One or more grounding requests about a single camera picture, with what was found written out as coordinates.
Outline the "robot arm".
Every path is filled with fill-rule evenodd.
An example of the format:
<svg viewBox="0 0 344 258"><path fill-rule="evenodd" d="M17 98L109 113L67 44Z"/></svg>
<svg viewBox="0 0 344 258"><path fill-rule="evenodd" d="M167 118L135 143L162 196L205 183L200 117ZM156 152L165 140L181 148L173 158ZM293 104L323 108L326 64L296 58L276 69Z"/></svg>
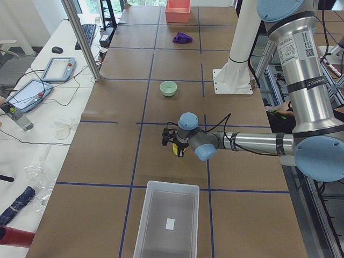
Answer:
<svg viewBox="0 0 344 258"><path fill-rule="evenodd" d="M195 114L181 115L176 129L163 131L162 143L171 142L177 156L191 148L202 161L219 149L260 155L292 155L298 169L322 182L343 178L343 122L331 107L313 32L317 1L243 1L227 64L213 72L220 94L243 91L250 49L260 24L277 46L296 126L290 134L205 131Z"/></svg>

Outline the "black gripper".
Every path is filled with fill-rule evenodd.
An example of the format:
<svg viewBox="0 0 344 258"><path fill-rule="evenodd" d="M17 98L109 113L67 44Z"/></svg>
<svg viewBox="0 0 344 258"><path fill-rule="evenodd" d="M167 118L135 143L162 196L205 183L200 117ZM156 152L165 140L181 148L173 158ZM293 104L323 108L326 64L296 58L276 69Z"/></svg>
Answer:
<svg viewBox="0 0 344 258"><path fill-rule="evenodd" d="M178 155L184 156L184 151L188 147L188 144L175 143L178 146Z"/></svg>

